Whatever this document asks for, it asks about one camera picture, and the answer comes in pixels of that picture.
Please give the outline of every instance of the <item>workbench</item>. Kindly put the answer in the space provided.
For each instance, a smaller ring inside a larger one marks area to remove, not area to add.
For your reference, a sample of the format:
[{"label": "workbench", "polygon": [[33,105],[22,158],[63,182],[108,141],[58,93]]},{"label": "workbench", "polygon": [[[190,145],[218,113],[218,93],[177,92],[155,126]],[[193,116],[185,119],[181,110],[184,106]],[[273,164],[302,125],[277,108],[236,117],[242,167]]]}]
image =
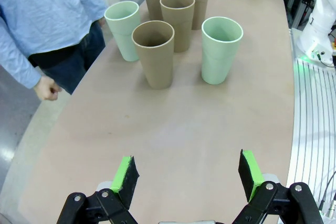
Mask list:
[{"label": "workbench", "polygon": [[[140,13],[149,19],[145,3]],[[284,3],[209,0],[206,18],[212,16],[244,30],[230,73],[216,86],[201,78],[200,30],[192,31],[188,51],[174,55],[165,90],[151,89],[140,62],[124,61],[110,41],[41,151],[19,206],[30,223],[56,223],[70,193],[93,194],[127,155],[140,174],[130,208],[138,223],[231,223],[246,205],[241,149],[286,184],[294,88]]]}]

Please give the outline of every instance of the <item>jeans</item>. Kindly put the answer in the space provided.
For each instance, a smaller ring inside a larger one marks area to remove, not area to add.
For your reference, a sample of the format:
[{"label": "jeans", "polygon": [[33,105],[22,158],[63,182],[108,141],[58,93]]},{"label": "jeans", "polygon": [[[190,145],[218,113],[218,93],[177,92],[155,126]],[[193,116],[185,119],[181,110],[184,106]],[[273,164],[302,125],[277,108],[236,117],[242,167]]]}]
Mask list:
[{"label": "jeans", "polygon": [[89,34],[85,35],[76,45],[71,56],[51,68],[42,69],[42,71],[45,75],[53,78],[69,94],[72,94],[104,47],[103,33],[99,23],[94,22]]}]

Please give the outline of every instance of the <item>blue shirt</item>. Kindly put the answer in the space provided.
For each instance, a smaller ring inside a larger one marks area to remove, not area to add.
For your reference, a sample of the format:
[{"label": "blue shirt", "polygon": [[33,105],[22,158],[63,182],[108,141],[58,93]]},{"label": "blue shirt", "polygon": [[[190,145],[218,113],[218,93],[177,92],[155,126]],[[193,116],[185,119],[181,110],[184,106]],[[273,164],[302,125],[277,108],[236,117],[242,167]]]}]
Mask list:
[{"label": "blue shirt", "polygon": [[103,0],[0,0],[0,65],[32,88],[40,74],[27,57],[78,44],[105,10]]}]

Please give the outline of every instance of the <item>green cup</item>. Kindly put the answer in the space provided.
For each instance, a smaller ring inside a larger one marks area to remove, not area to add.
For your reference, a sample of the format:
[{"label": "green cup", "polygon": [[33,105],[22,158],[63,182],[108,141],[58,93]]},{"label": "green cup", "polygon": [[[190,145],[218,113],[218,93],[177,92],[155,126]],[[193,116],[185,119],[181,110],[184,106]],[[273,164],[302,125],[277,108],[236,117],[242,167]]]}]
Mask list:
[{"label": "green cup", "polygon": [[140,25],[139,5],[133,1],[118,2],[105,11],[104,17],[124,60],[138,60],[132,32]]},{"label": "green cup", "polygon": [[234,20],[212,17],[202,24],[202,78],[209,84],[222,83],[238,51],[243,29]]}]

